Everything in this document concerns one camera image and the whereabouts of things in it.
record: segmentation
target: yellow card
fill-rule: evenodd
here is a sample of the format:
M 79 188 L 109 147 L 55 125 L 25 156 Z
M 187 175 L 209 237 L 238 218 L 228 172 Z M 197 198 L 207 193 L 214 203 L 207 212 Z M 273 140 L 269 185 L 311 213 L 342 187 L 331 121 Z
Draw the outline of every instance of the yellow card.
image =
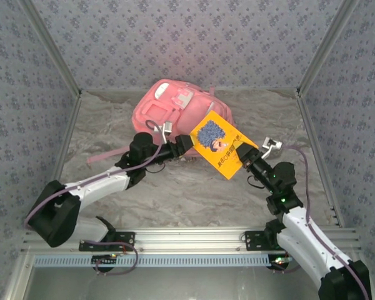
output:
M 194 146 L 226 179 L 231 179 L 242 167 L 236 148 L 243 142 L 253 145 L 245 135 L 211 111 L 190 133 Z

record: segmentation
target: wall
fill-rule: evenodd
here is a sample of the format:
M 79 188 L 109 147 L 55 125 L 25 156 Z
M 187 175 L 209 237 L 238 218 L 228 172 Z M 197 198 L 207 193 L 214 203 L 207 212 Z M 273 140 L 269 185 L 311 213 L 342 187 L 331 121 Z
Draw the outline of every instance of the wall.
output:
M 294 87 L 340 0 L 42 0 L 35 5 L 82 89 Z
M 16 0 L 0 0 L 0 298 L 73 100 Z
M 375 279 L 375 0 L 361 1 L 306 102 L 347 226 Z

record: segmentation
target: marble floor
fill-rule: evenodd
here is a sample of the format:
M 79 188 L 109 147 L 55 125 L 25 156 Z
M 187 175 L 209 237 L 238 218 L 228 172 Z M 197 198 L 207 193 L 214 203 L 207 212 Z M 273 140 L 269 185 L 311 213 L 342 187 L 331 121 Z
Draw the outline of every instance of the marble floor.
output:
M 119 160 L 94 162 L 86 159 L 129 145 L 135 132 L 132 111 L 145 91 L 83 92 L 61 182 L 81 180 Z M 296 100 L 267 90 L 216 91 L 216 97 L 232 109 L 237 128 L 261 145 L 266 136 L 299 146 L 310 167 L 311 215 L 319 225 L 332 224 L 331 211 L 319 177 L 309 139 Z M 291 161 L 296 166 L 296 193 L 305 203 L 304 164 L 292 150 L 274 153 L 272 166 Z M 102 216 L 116 228 L 186 226 L 263 226 L 274 219 L 266 206 L 267 191 L 247 184 L 241 169 L 230 181 L 202 158 L 169 162 L 158 174 L 147 174 L 137 186 L 96 201 L 81 215 Z

